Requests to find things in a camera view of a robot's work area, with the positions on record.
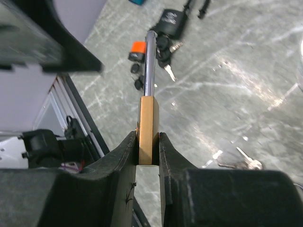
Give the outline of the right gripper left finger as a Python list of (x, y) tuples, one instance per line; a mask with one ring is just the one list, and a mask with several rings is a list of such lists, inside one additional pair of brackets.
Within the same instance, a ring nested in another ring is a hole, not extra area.
[(129, 227), (136, 133), (79, 174), (59, 169), (3, 169), (3, 227)]

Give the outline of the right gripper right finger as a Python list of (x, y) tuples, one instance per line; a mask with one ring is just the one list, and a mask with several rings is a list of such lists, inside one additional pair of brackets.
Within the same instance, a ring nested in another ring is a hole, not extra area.
[(197, 168), (160, 133), (164, 227), (300, 227), (303, 203), (288, 175)]

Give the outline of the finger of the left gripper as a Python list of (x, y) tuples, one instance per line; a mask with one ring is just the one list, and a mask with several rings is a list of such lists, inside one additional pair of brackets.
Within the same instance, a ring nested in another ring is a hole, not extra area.
[(102, 72), (103, 64), (62, 24), (51, 0), (0, 2), (0, 68), (39, 64), (45, 73)]

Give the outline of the silver key pair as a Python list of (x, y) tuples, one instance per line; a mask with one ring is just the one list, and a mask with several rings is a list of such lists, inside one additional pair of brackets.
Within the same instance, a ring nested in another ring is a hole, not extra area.
[(231, 164), (218, 163), (218, 166), (238, 170), (264, 170), (264, 166), (260, 161), (249, 157), (241, 148), (237, 147), (236, 149), (243, 156), (243, 161)]

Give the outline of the long shackle brass padlock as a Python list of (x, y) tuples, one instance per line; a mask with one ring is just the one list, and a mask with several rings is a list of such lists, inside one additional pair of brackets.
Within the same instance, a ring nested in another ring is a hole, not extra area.
[(156, 33), (146, 35), (143, 96), (139, 102), (137, 139), (139, 142), (138, 164), (159, 164), (159, 104), (154, 96)]

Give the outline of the orange black padlock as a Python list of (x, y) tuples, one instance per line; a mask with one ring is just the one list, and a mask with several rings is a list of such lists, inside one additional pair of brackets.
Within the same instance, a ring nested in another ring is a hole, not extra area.
[(144, 63), (146, 52), (146, 42), (145, 41), (135, 41), (133, 42), (132, 48), (128, 55), (128, 60), (133, 62)]

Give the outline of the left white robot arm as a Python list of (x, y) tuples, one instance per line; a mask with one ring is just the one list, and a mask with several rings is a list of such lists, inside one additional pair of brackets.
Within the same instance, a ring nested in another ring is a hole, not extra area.
[(79, 171), (108, 152), (72, 81), (104, 69), (84, 46), (104, 4), (1, 1), (1, 168)]

